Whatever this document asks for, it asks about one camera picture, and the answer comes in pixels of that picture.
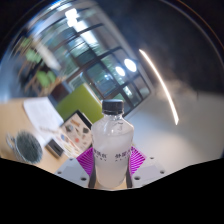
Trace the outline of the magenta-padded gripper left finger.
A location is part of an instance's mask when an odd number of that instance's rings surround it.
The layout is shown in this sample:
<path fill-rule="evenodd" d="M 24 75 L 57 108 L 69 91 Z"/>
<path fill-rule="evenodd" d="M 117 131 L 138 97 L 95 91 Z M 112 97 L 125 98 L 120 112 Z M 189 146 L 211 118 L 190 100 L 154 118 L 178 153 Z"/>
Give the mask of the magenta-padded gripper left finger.
<path fill-rule="evenodd" d="M 55 174 L 84 188 L 93 188 L 96 183 L 93 148 L 81 153 L 77 158 L 67 159 Z"/>

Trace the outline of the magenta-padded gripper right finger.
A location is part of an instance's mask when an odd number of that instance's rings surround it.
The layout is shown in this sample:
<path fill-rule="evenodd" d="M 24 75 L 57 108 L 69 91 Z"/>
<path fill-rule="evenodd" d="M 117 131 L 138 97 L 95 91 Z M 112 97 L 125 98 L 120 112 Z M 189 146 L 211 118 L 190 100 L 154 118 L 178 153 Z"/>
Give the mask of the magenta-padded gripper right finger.
<path fill-rule="evenodd" d="M 131 147 L 126 173 L 128 188 L 140 188 L 166 175 L 165 169 L 154 157 L 146 157 L 140 150 Z"/>

